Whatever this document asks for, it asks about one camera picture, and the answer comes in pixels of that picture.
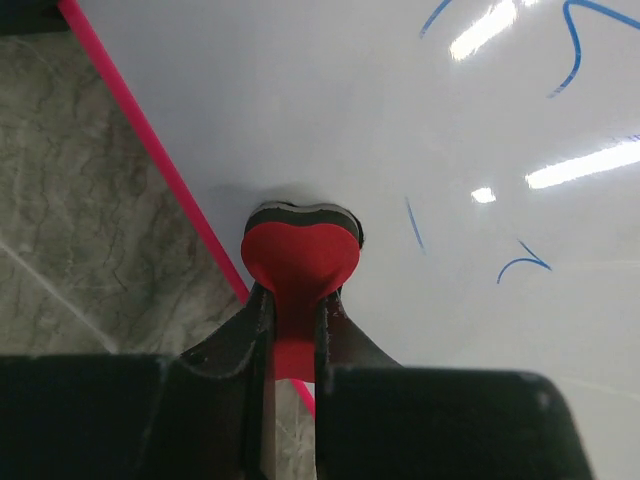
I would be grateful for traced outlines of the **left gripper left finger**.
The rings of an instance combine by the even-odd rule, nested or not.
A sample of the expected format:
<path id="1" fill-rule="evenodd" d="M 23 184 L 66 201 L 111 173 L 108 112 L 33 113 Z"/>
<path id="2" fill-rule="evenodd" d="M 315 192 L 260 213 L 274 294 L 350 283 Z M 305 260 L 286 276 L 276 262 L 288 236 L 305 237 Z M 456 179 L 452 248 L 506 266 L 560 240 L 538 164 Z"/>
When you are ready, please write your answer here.
<path id="1" fill-rule="evenodd" d="M 246 304 L 181 355 L 1 360 L 5 479 L 248 479 L 263 474 L 274 308 Z"/>

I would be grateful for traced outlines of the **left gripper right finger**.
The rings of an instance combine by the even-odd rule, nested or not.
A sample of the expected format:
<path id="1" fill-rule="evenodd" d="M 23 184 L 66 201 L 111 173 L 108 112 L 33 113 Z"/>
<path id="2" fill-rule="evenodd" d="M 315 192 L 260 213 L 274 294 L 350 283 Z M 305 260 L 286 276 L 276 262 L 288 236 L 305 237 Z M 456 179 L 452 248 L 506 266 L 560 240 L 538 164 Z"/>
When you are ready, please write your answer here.
<path id="1" fill-rule="evenodd" d="M 321 479 L 589 479 L 570 409 L 522 371 L 403 367 L 347 315 L 316 310 Z"/>

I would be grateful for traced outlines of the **red whiteboard eraser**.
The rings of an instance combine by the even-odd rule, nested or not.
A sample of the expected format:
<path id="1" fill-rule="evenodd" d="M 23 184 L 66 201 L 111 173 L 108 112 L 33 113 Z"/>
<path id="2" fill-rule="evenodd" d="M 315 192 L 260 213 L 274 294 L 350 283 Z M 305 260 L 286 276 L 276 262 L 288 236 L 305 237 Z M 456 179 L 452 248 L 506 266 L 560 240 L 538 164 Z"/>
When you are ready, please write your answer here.
<path id="1" fill-rule="evenodd" d="M 316 312 L 355 271 L 361 224 L 347 209 L 320 203 L 267 202 L 251 213 L 241 257 L 275 302 L 275 374 L 315 381 Z"/>

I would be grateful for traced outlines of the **pink framed whiteboard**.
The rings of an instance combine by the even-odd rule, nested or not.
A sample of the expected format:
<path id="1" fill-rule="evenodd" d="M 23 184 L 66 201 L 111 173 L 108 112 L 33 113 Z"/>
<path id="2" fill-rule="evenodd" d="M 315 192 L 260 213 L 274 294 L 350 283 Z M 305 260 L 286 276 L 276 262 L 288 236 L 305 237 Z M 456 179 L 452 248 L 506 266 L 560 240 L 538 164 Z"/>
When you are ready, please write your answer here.
<path id="1" fill-rule="evenodd" d="M 543 374 L 596 477 L 638 477 L 637 2 L 59 8 L 236 289 L 255 207 L 340 205 L 379 346 Z"/>

